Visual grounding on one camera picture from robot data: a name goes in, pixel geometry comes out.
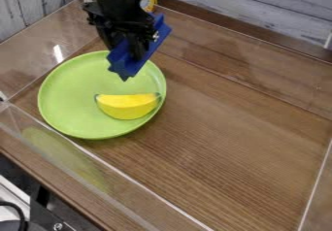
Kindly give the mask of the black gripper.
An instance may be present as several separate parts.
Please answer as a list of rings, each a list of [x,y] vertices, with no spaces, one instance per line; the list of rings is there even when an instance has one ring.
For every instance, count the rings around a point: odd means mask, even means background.
[[[88,22],[96,27],[106,47],[114,50],[127,38],[135,60],[143,59],[157,33],[154,17],[141,7],[141,1],[94,0],[83,4]]]

